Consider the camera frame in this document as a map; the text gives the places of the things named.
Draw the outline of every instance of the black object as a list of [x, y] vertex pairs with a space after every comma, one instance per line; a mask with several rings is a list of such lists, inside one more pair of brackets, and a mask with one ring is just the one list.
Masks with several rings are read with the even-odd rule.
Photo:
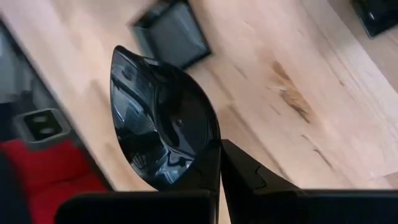
[[353, 6], [369, 37], [398, 24], [396, 0], [353, 0]]
[[220, 131], [210, 101], [191, 77], [167, 63], [117, 46], [111, 108], [126, 159], [157, 189], [173, 184], [202, 151], [219, 153], [213, 142], [220, 141]]
[[31, 224], [30, 211], [16, 171], [0, 151], [0, 223]]
[[186, 0], [158, 1], [132, 29], [146, 57], [183, 70], [211, 54]]
[[305, 190], [279, 177], [220, 139], [215, 112], [189, 75], [120, 46], [111, 106], [126, 159], [160, 192], [82, 195], [60, 207], [56, 224], [217, 223], [220, 173], [232, 224], [398, 220], [396, 190]]
[[36, 141], [47, 139], [62, 132], [62, 127], [51, 110], [29, 114], [23, 119]]

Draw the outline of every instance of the wood grain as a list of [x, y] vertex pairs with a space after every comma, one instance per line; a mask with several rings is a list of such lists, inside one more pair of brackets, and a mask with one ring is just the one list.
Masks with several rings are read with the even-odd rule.
[[[1, 1], [7, 24], [119, 190], [150, 187], [113, 133], [111, 52], [118, 44], [139, 52], [126, 24], [150, 3]], [[397, 185], [398, 29], [369, 40], [345, 0], [191, 4], [214, 54], [188, 72], [225, 138], [300, 187]]]

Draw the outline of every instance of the red seat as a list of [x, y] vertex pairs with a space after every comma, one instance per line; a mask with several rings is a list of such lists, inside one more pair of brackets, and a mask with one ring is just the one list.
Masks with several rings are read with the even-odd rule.
[[71, 141], [30, 151], [21, 140], [0, 147], [16, 170], [29, 204], [32, 223], [53, 224], [58, 207], [75, 195], [106, 188]]

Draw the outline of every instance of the glossy black plastic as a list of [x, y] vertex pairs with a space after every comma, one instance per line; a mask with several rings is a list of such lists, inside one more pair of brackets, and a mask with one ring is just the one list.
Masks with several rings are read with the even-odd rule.
[[112, 60], [111, 108], [126, 159], [157, 189], [170, 187], [220, 140], [215, 112], [194, 79], [121, 46]]

